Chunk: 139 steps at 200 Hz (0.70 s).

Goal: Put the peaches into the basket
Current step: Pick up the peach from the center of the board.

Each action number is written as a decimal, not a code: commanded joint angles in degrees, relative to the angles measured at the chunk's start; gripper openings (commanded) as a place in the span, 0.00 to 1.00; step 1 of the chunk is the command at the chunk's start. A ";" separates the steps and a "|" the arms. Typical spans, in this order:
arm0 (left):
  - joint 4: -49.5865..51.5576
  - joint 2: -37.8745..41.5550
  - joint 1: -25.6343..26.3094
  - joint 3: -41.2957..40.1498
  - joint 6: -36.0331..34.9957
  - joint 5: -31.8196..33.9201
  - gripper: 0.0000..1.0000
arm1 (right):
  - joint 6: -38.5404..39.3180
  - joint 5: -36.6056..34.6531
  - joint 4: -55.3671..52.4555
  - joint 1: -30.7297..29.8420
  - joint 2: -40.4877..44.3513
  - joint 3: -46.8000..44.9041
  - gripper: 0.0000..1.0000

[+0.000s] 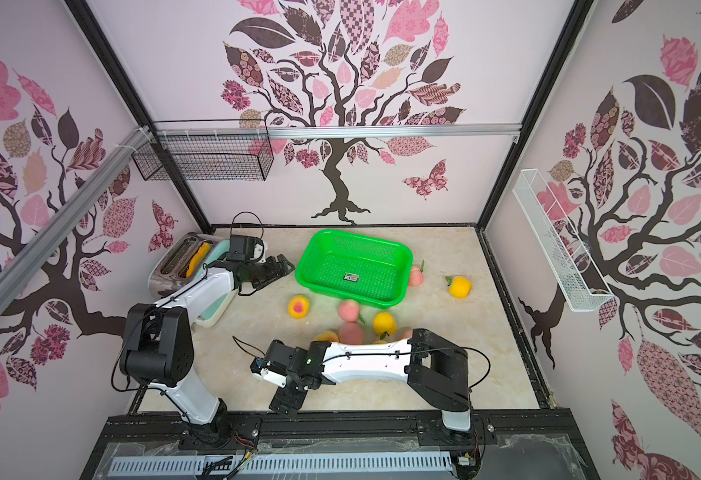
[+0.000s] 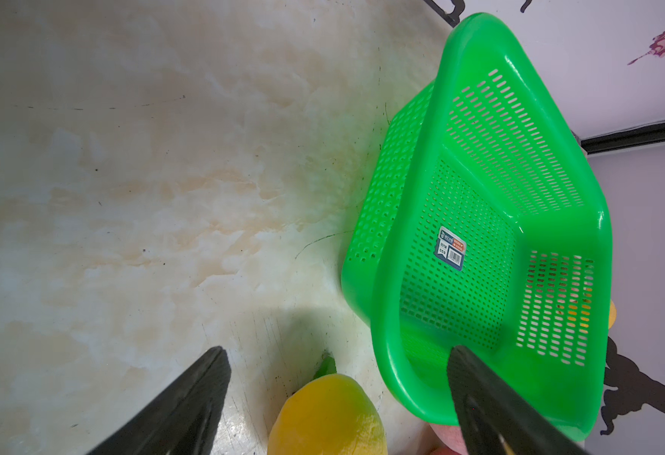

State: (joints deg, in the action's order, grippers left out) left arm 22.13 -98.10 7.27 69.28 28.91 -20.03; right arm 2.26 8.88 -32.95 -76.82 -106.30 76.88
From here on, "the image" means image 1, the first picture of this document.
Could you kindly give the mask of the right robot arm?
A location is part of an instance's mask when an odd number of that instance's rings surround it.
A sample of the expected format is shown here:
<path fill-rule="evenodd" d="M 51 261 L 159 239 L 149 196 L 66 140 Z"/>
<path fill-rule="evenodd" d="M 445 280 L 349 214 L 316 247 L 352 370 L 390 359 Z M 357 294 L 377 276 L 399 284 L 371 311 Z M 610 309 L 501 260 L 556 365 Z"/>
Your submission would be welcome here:
<path fill-rule="evenodd" d="M 406 384 L 441 412 L 446 429 L 471 429 L 467 351 L 427 329 L 414 329 L 410 338 L 374 345 L 314 341 L 304 349 L 274 340 L 264 357 L 252 361 L 250 371 L 278 388 L 270 410 L 290 419 L 298 416 L 312 390 L 355 380 L 381 380 Z"/>

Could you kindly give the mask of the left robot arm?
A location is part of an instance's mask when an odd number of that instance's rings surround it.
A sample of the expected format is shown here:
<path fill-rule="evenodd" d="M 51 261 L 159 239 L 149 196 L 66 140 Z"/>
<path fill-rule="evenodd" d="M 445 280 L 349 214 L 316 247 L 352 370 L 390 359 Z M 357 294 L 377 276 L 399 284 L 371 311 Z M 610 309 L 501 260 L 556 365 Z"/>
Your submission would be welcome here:
<path fill-rule="evenodd" d="M 252 284 L 256 293 L 294 269 L 282 255 L 258 261 L 220 257 L 204 265 L 200 278 L 190 285 L 154 303 L 130 308 L 116 369 L 164 394 L 186 423 L 220 429 L 226 408 L 194 370 L 192 322 L 222 297 L 238 294 L 242 284 Z"/>

